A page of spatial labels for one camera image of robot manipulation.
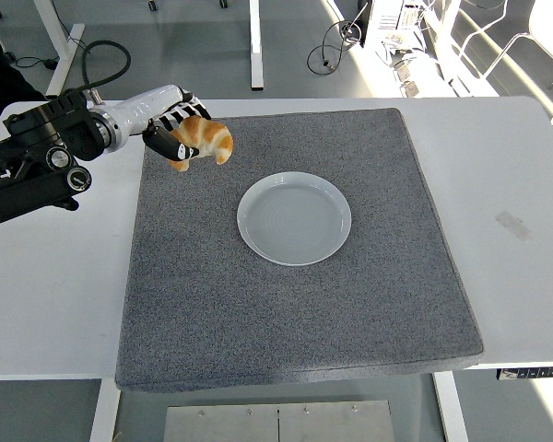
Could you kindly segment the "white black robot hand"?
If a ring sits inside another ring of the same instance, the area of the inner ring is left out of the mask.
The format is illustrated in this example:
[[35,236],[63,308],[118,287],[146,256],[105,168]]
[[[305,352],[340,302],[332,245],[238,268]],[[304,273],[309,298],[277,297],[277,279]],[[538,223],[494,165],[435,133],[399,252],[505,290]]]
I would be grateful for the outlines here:
[[123,147],[130,136],[140,135],[145,145],[159,155],[184,161],[201,155],[201,149],[193,142],[181,142],[171,134],[177,125],[171,120],[183,122],[187,116],[199,116],[210,120],[206,107],[193,93],[169,85],[159,87],[127,99],[112,108],[115,141],[110,151]]

